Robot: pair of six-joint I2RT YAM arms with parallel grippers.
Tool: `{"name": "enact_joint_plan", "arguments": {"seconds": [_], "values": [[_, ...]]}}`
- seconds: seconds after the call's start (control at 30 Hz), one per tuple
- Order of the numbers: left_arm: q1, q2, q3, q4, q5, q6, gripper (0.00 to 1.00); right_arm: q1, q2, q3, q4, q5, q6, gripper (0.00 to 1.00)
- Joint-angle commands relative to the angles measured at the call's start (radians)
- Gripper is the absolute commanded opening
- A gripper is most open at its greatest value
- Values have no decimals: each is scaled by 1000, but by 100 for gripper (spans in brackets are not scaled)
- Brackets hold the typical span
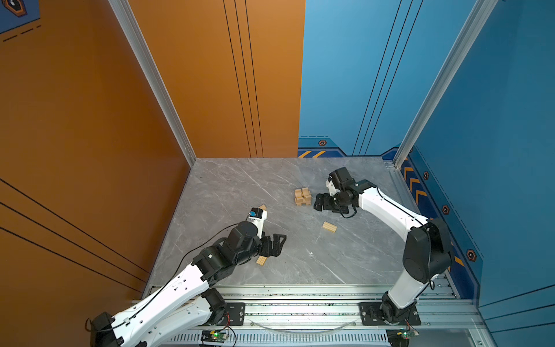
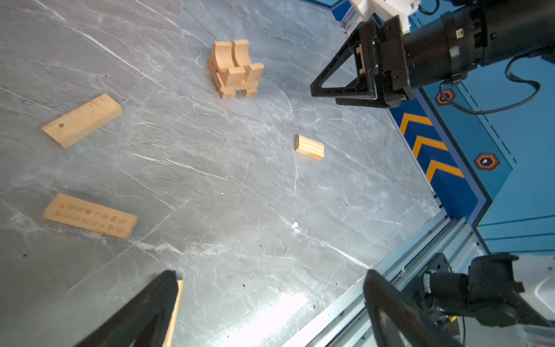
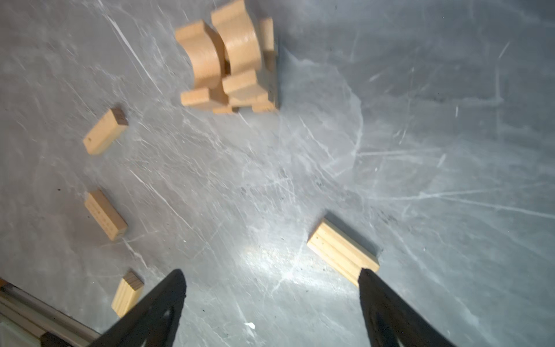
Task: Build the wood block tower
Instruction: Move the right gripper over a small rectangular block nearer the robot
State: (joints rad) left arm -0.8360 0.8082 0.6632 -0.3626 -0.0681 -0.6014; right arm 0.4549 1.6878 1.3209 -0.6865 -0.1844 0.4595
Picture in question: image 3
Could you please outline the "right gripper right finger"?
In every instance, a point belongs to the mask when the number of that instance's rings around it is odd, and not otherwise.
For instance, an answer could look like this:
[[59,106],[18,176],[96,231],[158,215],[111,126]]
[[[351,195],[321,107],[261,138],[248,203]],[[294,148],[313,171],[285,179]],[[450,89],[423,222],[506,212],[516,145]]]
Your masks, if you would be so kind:
[[376,273],[358,278],[361,309],[371,346],[452,346]]

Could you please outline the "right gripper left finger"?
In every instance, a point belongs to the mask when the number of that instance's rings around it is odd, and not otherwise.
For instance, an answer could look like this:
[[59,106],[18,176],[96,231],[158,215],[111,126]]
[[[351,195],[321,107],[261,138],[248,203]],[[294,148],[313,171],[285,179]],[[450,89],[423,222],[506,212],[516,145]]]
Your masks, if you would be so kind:
[[186,279],[173,270],[92,346],[172,346],[186,298]]

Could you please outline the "wood arch block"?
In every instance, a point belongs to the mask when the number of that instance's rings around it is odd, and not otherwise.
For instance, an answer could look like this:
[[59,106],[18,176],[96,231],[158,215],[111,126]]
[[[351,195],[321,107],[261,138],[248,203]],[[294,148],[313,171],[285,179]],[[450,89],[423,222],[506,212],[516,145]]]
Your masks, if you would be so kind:
[[194,88],[215,88],[225,73],[223,41],[204,20],[175,31],[177,42],[188,55],[194,74]]
[[211,20],[227,50],[232,75],[262,68],[258,21],[245,1],[233,1],[213,11]]

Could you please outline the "wood block angled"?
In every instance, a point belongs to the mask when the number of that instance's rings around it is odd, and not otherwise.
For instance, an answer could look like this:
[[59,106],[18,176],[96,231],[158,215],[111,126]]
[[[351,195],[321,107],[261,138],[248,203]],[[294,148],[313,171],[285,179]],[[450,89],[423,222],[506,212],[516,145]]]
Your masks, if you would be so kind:
[[265,70],[250,69],[223,79],[223,90],[230,106],[250,106],[269,101],[270,74]]

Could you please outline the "ribbed wood block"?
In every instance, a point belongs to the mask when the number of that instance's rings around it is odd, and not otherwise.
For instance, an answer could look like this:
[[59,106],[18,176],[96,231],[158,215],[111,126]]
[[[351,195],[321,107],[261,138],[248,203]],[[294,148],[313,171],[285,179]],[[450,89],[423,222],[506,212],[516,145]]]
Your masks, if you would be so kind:
[[380,269],[373,254],[326,218],[320,221],[306,244],[356,287],[359,287],[358,279],[363,269],[375,273]]

